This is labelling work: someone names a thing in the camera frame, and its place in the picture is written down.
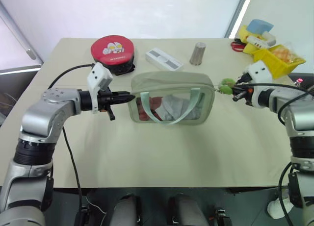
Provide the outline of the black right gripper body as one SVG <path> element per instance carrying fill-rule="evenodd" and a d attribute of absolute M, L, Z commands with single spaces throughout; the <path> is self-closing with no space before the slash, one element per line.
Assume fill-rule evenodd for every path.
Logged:
<path fill-rule="evenodd" d="M 249 83 L 252 81 L 252 78 L 248 73 L 244 73 L 242 76 L 245 77 L 245 83 Z M 252 106 L 252 94 L 253 94 L 254 88 L 243 86 L 243 84 L 245 84 L 245 83 L 242 83 L 239 85 L 233 85 L 233 86 L 243 88 L 243 92 L 241 94 L 238 94 L 238 95 L 232 94 L 233 95 L 233 101 L 239 101 L 241 99 L 245 99 L 245 104 L 248 106 Z"/>

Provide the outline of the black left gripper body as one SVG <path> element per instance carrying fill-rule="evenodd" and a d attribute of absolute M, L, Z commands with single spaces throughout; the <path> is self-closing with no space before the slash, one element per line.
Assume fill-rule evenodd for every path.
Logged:
<path fill-rule="evenodd" d="M 99 112 L 106 112 L 109 116 L 111 121 L 115 120 L 115 115 L 111 109 L 111 99 L 112 99 L 112 91 L 109 87 L 105 90 L 100 90 L 98 92 L 98 111 Z"/>

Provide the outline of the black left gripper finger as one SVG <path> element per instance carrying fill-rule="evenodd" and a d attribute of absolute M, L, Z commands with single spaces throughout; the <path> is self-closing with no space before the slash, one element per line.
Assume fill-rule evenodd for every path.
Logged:
<path fill-rule="evenodd" d="M 123 104 L 132 101 L 135 96 L 124 96 L 124 97 L 116 97 L 113 99 L 114 104 Z"/>
<path fill-rule="evenodd" d="M 135 96 L 128 91 L 116 91 L 112 92 L 112 95 L 115 98 L 135 98 Z"/>

